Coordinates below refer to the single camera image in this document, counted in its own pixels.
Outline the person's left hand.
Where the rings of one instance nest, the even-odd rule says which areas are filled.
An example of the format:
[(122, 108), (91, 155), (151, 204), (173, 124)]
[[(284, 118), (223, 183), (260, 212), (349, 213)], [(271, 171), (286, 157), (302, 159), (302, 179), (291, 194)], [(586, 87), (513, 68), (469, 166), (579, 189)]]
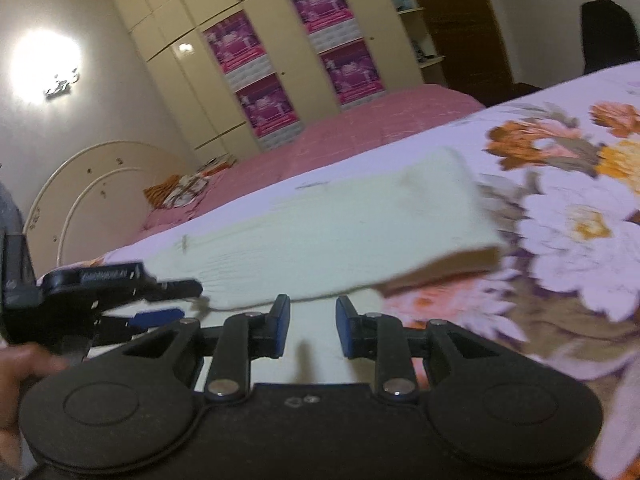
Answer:
[(1, 350), (1, 452), (16, 448), (17, 413), (21, 386), (32, 377), (65, 370), (67, 362), (38, 344), (21, 344)]

